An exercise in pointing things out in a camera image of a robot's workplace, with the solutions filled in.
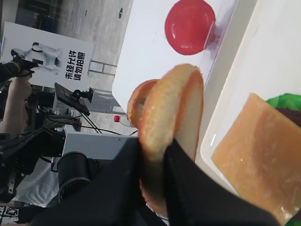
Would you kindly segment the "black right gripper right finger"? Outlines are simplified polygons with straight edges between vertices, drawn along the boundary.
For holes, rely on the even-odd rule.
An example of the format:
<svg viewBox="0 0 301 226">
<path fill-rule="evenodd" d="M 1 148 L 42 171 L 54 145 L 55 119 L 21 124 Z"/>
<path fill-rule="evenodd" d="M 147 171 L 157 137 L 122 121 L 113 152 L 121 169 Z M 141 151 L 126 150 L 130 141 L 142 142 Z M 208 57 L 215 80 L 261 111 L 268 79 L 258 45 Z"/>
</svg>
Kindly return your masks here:
<svg viewBox="0 0 301 226">
<path fill-rule="evenodd" d="M 172 226 L 278 226 L 266 210 L 224 189 L 173 140 L 164 154 L 164 196 Z"/>
</svg>

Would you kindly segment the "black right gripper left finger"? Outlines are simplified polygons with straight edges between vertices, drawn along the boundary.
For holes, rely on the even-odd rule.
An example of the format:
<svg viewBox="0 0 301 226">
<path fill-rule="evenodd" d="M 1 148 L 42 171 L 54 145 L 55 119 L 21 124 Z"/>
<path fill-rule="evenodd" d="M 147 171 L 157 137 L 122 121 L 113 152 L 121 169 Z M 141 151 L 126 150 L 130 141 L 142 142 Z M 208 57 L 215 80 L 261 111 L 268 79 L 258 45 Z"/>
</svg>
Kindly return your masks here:
<svg viewBox="0 0 301 226">
<path fill-rule="evenodd" d="M 57 164 L 59 204 L 38 214 L 32 226 L 163 226 L 145 203 L 139 185 L 140 144 L 129 138 L 116 157 L 99 160 L 71 152 Z"/>
</svg>

